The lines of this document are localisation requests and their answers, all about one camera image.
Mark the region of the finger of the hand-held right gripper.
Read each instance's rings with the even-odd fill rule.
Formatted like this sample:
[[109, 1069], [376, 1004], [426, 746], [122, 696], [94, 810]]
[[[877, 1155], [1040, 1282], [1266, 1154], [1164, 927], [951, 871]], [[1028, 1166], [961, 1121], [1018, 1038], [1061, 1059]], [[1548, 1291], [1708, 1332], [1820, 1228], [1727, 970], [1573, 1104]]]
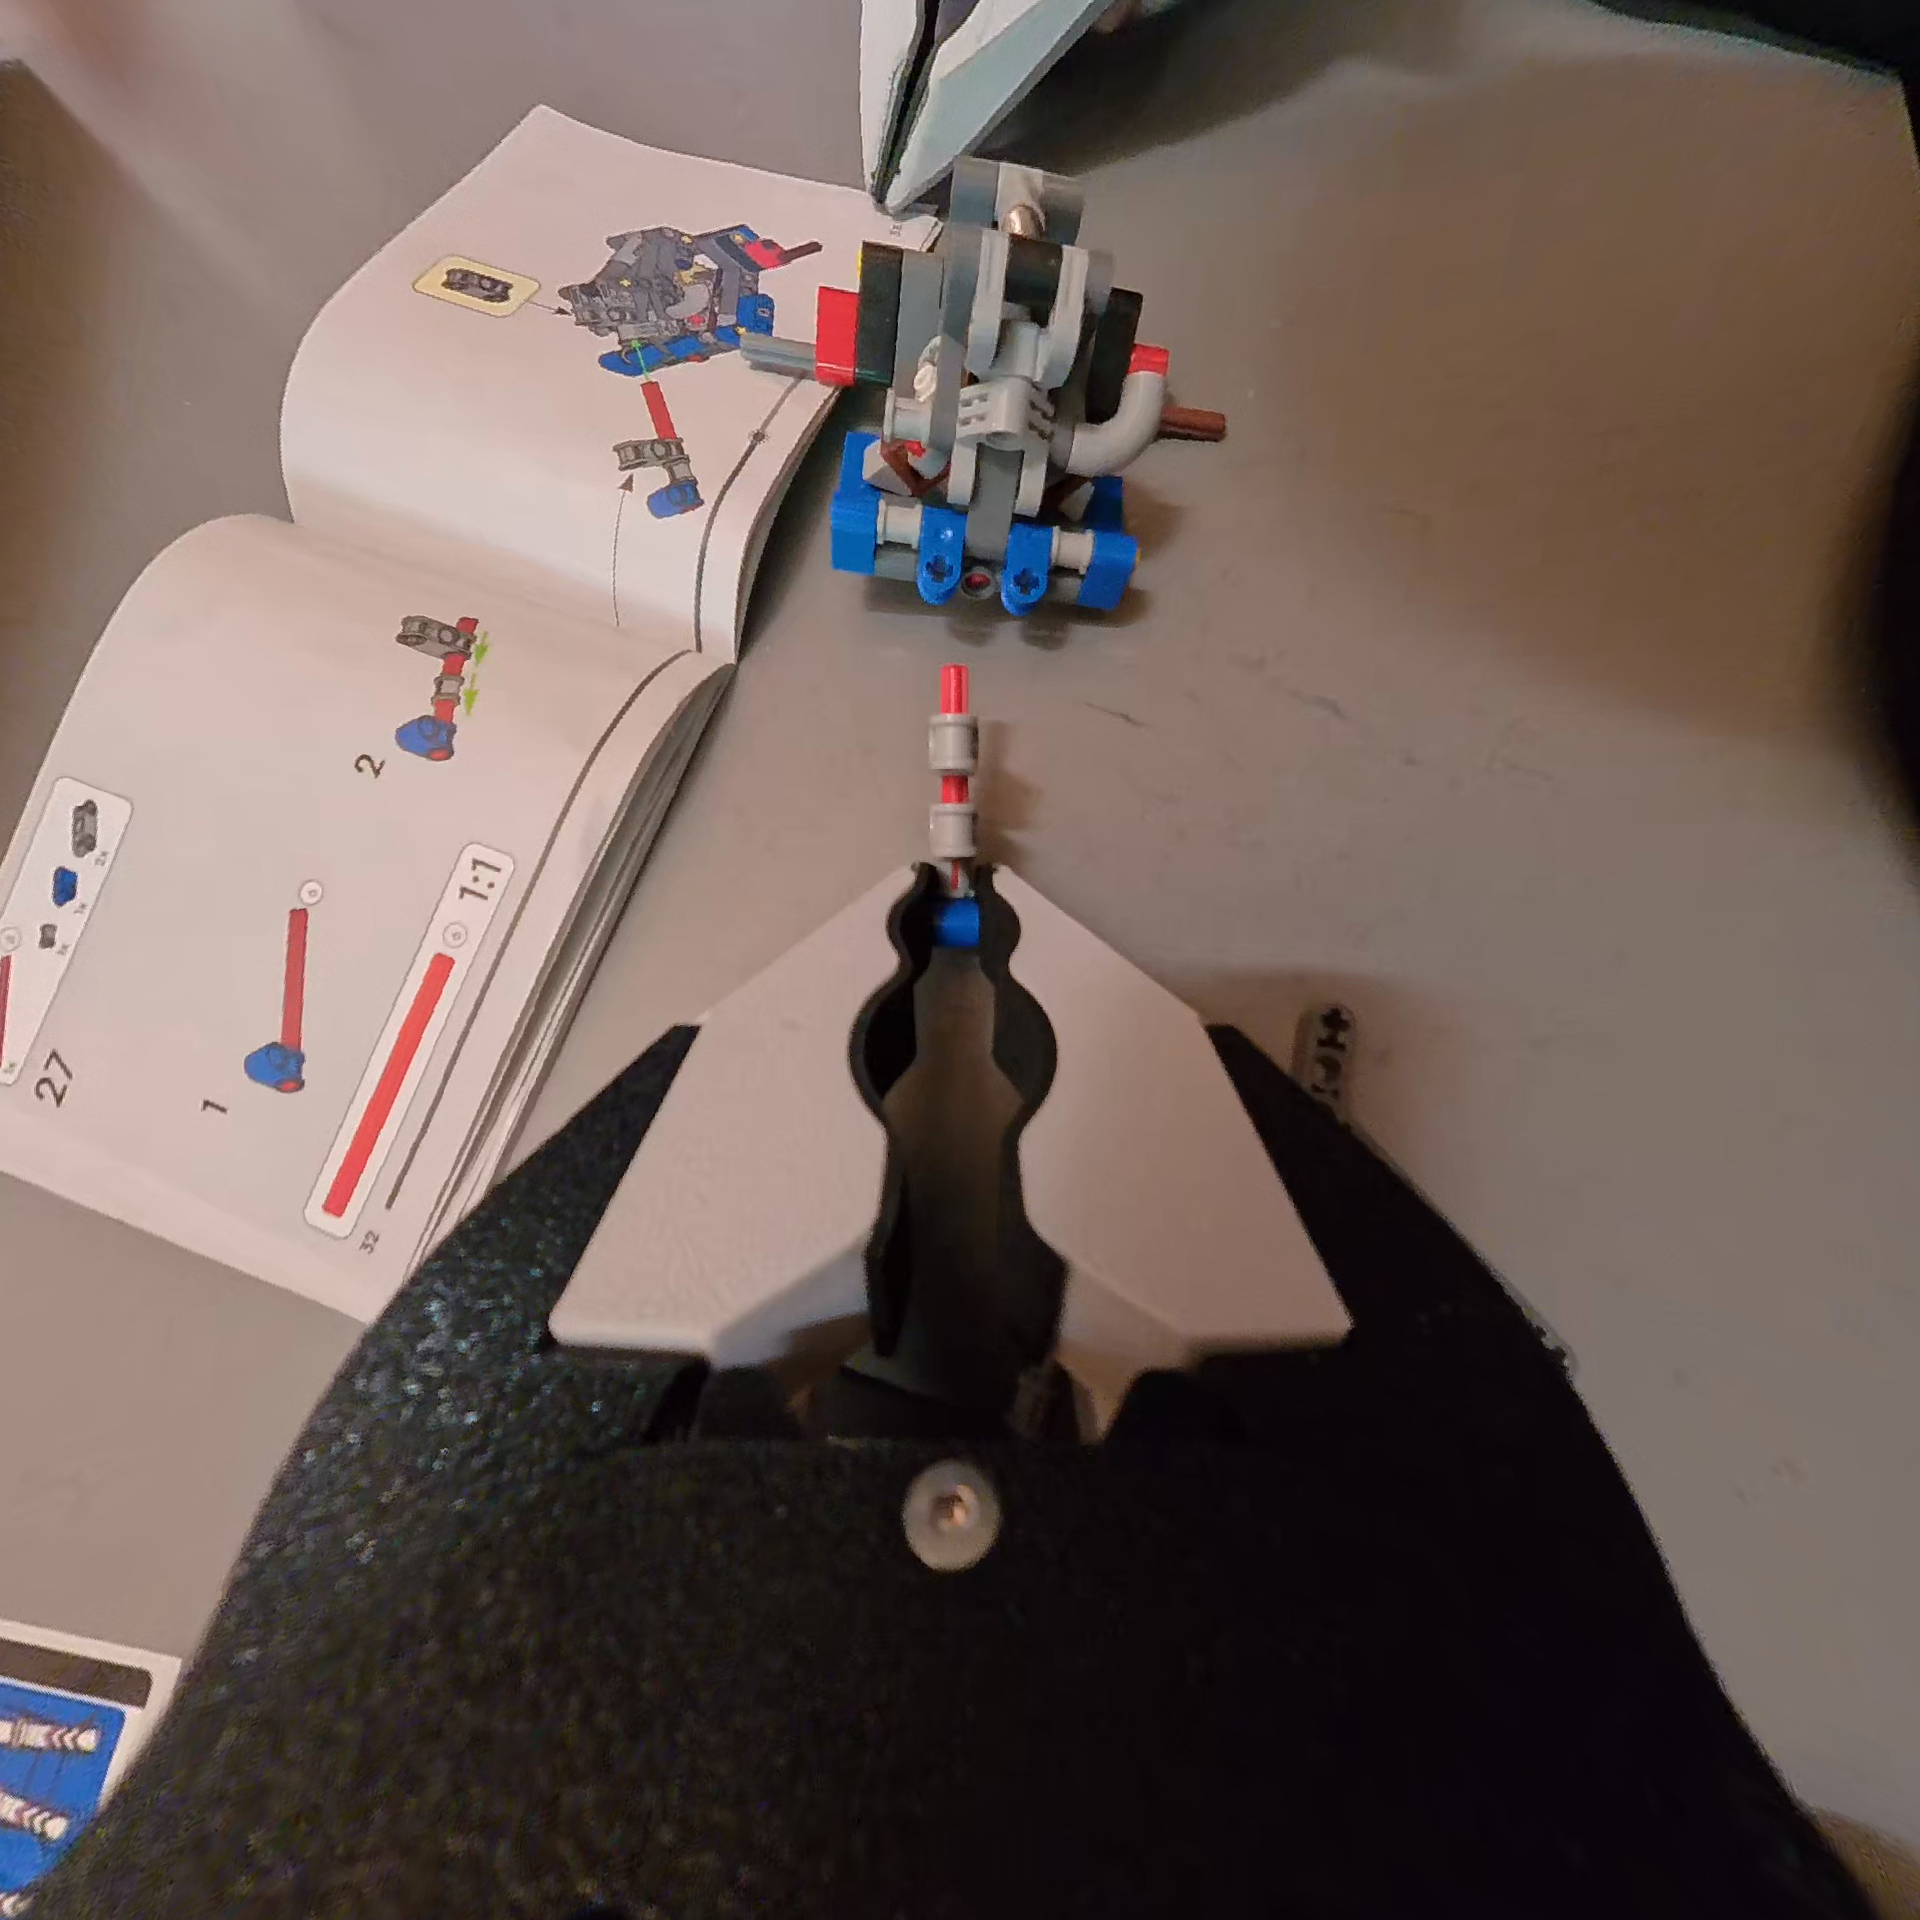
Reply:
[[1116, 24], [1127, 24], [1122, 3], [933, 3], [889, 209], [918, 205], [1071, 45]]
[[933, 3], [861, 3], [861, 172], [885, 197]]

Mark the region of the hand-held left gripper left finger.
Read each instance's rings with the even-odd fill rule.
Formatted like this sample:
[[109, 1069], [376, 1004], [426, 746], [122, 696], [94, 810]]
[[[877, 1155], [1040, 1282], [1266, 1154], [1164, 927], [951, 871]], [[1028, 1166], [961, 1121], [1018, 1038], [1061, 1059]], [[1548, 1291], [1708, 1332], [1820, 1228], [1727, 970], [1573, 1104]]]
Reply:
[[557, 1357], [705, 1363], [726, 1423], [759, 1395], [774, 1426], [819, 1423], [819, 1388], [873, 1332], [889, 1137], [853, 1036], [901, 965], [889, 916], [914, 883], [885, 870], [696, 1021], [548, 1316]]

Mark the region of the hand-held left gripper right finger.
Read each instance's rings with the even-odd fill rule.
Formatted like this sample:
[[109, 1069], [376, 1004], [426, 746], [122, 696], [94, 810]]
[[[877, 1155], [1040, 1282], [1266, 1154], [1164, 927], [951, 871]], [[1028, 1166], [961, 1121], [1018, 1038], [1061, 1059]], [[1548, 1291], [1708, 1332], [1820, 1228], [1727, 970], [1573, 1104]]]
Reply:
[[1149, 1370], [1331, 1347], [1351, 1313], [1207, 1025], [1013, 870], [979, 871], [1018, 1355], [1106, 1438]]

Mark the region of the lego instruction booklet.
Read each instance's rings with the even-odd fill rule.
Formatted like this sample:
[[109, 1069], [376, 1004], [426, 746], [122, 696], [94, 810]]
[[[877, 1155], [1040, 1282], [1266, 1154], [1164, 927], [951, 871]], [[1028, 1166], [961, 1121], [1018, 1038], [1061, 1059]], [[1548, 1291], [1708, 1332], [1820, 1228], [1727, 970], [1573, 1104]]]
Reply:
[[2, 860], [2, 1173], [369, 1322], [492, 1186], [933, 220], [537, 109], [324, 304], [291, 518], [158, 556]]

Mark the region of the grey and blue lego model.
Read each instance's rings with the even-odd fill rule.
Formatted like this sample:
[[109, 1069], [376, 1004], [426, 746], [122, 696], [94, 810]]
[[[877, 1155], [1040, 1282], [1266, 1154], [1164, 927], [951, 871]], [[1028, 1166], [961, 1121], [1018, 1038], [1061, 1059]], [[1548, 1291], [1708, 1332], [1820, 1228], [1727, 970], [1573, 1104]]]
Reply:
[[1082, 222], [1077, 180], [961, 159], [927, 251], [861, 245], [854, 286], [819, 292], [813, 373], [885, 387], [877, 430], [841, 440], [835, 571], [931, 608], [1121, 608], [1139, 566], [1122, 469], [1164, 440], [1221, 445], [1229, 417], [1168, 399], [1168, 350]]

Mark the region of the red lego axle assembly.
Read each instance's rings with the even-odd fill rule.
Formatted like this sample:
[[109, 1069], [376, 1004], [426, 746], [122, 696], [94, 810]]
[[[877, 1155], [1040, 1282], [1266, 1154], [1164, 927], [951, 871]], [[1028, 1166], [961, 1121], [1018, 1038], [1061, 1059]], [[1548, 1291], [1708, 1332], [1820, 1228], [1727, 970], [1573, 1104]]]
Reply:
[[979, 726], [968, 664], [940, 665], [940, 706], [927, 721], [927, 765], [936, 783], [927, 810], [927, 864], [936, 879], [933, 944], [954, 952], [979, 952]]

